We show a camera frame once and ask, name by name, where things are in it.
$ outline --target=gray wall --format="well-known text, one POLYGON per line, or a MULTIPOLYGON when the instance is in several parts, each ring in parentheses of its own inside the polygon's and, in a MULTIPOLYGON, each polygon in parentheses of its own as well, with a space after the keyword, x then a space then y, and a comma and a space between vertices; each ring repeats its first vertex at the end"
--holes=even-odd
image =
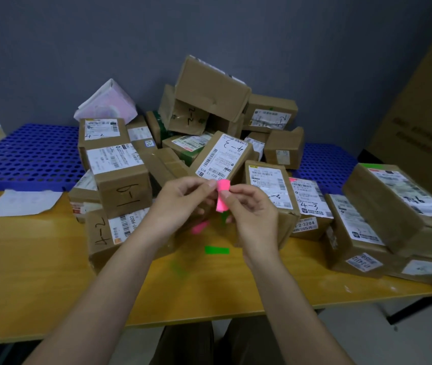
POLYGON ((110 77, 155 109, 192 54, 357 154, 431 41, 432 0, 0 0, 0 123, 75 125, 110 77))

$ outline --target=right hand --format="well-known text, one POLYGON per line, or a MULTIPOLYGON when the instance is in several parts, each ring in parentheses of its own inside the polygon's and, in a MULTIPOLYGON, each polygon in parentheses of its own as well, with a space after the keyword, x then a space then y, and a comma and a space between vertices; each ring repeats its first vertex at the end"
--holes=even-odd
POLYGON ((268 196, 249 184, 231 186, 221 196, 232 213, 227 221, 236 221, 246 264, 278 257, 278 210, 268 196))

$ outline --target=hand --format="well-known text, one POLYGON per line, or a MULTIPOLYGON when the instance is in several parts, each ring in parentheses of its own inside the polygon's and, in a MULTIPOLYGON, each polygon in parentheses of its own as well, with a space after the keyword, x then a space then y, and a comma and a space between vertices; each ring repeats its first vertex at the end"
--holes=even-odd
POLYGON ((278 210, 268 196, 248 184, 231 186, 221 196, 232 213, 227 222, 236 221, 246 264, 278 257, 278 210))
POLYGON ((199 214, 204 214, 204 210, 197 207, 201 202, 215 205, 218 198, 216 185, 214 179, 201 177, 183 177, 168 181, 136 231, 143 231, 150 239, 157 240, 158 244, 164 244, 196 208, 199 214))

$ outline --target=white paper sheet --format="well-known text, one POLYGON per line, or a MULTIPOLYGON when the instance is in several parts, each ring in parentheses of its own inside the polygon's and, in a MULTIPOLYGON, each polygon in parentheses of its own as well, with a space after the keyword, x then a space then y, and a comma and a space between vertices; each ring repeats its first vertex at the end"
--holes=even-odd
POLYGON ((61 196, 62 192, 18 192, 7 189, 0 196, 0 216, 40 214, 51 209, 61 196))

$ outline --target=pants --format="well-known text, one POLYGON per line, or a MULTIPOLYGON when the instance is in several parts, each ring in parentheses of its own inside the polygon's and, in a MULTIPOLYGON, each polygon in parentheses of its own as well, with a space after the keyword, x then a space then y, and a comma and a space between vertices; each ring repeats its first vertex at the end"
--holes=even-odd
POLYGON ((211 322, 168 325, 150 365, 284 365, 265 315, 232 319, 224 337, 214 343, 211 322))

